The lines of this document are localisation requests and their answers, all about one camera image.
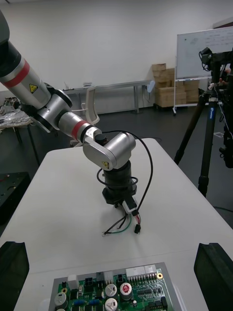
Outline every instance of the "yellow warning label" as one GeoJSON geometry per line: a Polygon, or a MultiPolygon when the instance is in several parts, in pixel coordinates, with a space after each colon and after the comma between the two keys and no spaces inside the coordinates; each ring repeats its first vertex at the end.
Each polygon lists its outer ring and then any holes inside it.
{"type": "Polygon", "coordinates": [[[38,87],[33,84],[29,84],[29,86],[32,94],[38,89],[38,87]]]}
{"type": "Polygon", "coordinates": [[[109,163],[108,162],[102,162],[102,163],[109,170],[109,163]]]}

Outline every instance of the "table leg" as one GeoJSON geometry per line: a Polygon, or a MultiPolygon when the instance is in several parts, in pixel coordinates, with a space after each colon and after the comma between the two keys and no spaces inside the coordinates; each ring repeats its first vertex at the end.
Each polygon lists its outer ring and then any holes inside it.
{"type": "Polygon", "coordinates": [[[133,99],[134,99],[134,106],[135,110],[133,110],[133,113],[139,114],[142,113],[142,111],[139,111],[139,105],[138,105],[138,87],[134,86],[133,87],[133,99]]]}
{"type": "Polygon", "coordinates": [[[16,134],[16,137],[17,137],[17,139],[18,139],[18,142],[21,144],[21,143],[22,143],[22,138],[21,138],[21,136],[20,136],[20,133],[19,133],[18,128],[17,128],[17,127],[13,127],[13,130],[14,130],[14,132],[15,132],[15,134],[16,134]]]}
{"type": "Polygon", "coordinates": [[[30,129],[30,125],[28,125],[27,127],[28,127],[28,134],[29,134],[29,137],[30,137],[30,141],[32,143],[33,151],[34,151],[34,154],[35,154],[36,162],[37,162],[38,166],[40,166],[40,161],[39,161],[39,157],[38,157],[38,154],[37,154],[37,151],[36,151],[36,148],[35,148],[33,136],[32,136],[31,129],[30,129]]]}

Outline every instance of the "red stripe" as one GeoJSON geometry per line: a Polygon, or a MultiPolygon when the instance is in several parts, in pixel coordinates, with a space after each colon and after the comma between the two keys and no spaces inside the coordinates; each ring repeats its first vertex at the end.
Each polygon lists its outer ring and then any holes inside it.
{"type": "Polygon", "coordinates": [[[5,85],[5,87],[7,87],[7,88],[11,88],[11,87],[18,85],[20,82],[23,81],[23,79],[29,73],[29,70],[30,70],[30,65],[25,60],[24,66],[23,66],[22,70],[18,73],[18,75],[14,79],[3,83],[3,85],[5,85]]]}
{"type": "Polygon", "coordinates": [[[78,133],[80,127],[81,127],[82,125],[84,125],[85,123],[88,124],[88,122],[86,122],[86,121],[84,121],[84,120],[83,120],[83,121],[79,121],[79,122],[74,126],[74,128],[73,128],[73,130],[72,130],[72,133],[71,133],[71,135],[72,135],[72,137],[73,137],[74,139],[77,139],[77,133],[78,133]]]}

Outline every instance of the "desk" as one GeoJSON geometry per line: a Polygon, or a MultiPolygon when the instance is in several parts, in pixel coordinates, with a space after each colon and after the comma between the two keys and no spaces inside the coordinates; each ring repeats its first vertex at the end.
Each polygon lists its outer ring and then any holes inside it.
{"type": "MultiPolygon", "coordinates": [[[[134,100],[134,107],[135,112],[139,113],[139,105],[138,105],[138,87],[141,86],[147,86],[151,83],[151,80],[144,80],[144,81],[135,81],[135,82],[125,82],[125,83],[117,83],[117,84],[110,84],[106,86],[97,86],[96,92],[98,91],[106,91],[106,90],[112,90],[112,89],[118,89],[118,88],[125,88],[125,87],[133,87],[133,100],[134,100]]],[[[81,94],[86,93],[87,88],[74,88],[74,89],[68,89],[64,90],[64,92],[67,95],[75,94],[78,98],[79,105],[81,107],[82,101],[81,101],[81,94]]]]}
{"type": "Polygon", "coordinates": [[[15,111],[11,112],[11,113],[7,113],[4,116],[0,116],[0,120],[4,120],[3,123],[0,123],[0,133],[1,133],[1,129],[5,129],[5,128],[13,128],[18,142],[21,144],[22,143],[22,139],[19,133],[19,128],[20,127],[24,127],[26,126],[28,129],[28,135],[33,147],[33,151],[35,154],[35,159],[36,162],[38,164],[38,166],[40,166],[40,161],[39,161],[39,157],[36,151],[36,147],[35,147],[35,143],[33,140],[33,136],[31,133],[31,129],[30,129],[30,124],[33,123],[32,120],[30,119],[30,117],[28,115],[26,115],[25,112],[16,109],[15,111]]]}
{"type": "MultiPolygon", "coordinates": [[[[102,237],[121,212],[105,203],[98,167],[82,148],[46,155],[0,239],[0,246],[26,243],[30,272],[16,311],[36,310],[50,296],[54,278],[156,262],[165,262],[187,311],[208,311],[193,270],[198,245],[217,242],[233,259],[233,231],[162,147],[151,138],[144,141],[154,176],[140,210],[139,235],[132,225],[102,237]]],[[[139,141],[131,163],[139,200],[150,174],[139,141]]]]}

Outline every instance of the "stacked cardboard boxes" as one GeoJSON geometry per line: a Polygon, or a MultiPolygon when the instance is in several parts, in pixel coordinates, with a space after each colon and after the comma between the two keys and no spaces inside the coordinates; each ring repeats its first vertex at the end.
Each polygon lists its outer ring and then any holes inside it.
{"type": "MultiPolygon", "coordinates": [[[[160,107],[174,105],[175,69],[166,69],[166,64],[152,65],[155,84],[155,103],[160,107]]],[[[186,92],[183,82],[176,85],[176,104],[186,103],[186,92]]]]}
{"type": "Polygon", "coordinates": [[[185,81],[184,88],[187,94],[187,103],[198,103],[199,80],[185,81]]]}
{"type": "MultiPolygon", "coordinates": [[[[174,105],[174,88],[162,87],[155,93],[155,103],[160,107],[172,107],[174,105]]],[[[186,104],[184,87],[176,89],[176,104],[186,104]]]]}

